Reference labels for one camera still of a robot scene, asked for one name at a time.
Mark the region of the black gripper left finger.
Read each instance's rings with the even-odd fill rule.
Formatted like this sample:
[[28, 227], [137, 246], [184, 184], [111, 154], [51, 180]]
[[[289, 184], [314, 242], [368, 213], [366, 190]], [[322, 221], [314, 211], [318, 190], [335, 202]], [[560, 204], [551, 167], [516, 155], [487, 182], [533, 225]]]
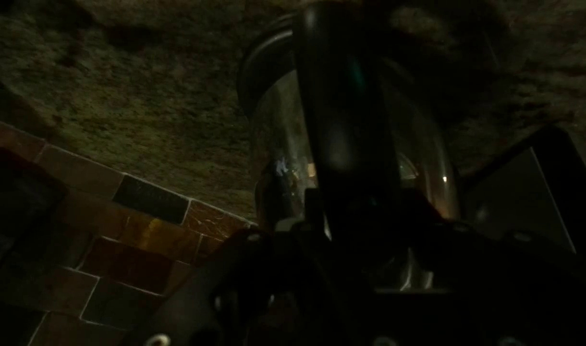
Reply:
[[151, 346], [324, 346], [324, 311], [305, 227], [243, 230], [151, 315]]

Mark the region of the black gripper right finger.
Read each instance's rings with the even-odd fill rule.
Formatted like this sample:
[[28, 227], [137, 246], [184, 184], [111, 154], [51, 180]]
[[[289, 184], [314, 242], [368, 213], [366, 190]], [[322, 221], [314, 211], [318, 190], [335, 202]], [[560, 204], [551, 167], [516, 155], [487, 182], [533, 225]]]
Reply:
[[435, 275], [395, 296], [401, 346], [586, 346], [586, 259], [529, 232], [401, 221], [393, 242]]

